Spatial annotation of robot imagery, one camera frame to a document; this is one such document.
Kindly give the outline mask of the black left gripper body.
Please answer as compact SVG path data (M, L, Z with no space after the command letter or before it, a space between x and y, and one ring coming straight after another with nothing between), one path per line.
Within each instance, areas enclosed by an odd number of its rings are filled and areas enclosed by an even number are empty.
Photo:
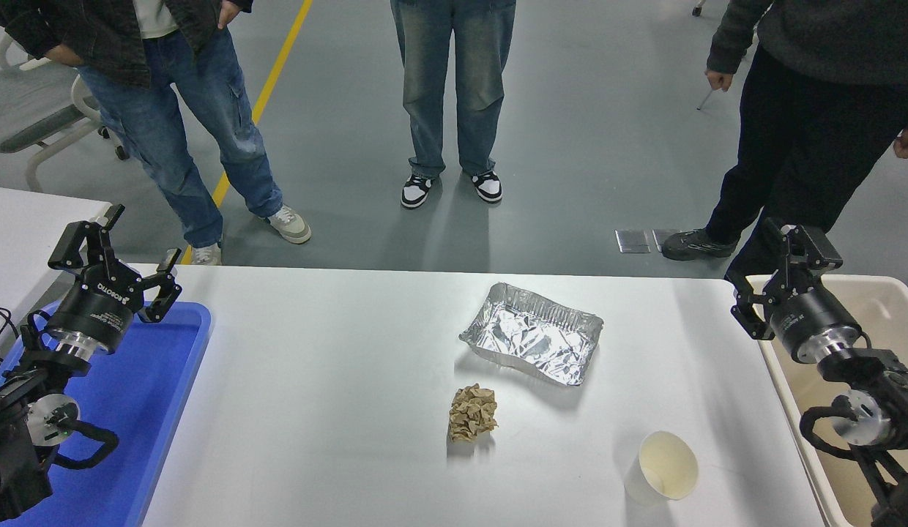
M110 270L104 263L86 267L52 314L47 334L60 343L90 338L94 353L115 353L143 303L140 280L123 263Z

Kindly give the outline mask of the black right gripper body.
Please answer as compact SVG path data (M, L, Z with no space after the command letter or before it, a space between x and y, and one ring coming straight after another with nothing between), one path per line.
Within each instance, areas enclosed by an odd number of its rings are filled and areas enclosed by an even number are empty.
M791 358L825 358L849 349L861 337L855 317L825 288L767 305L767 322Z

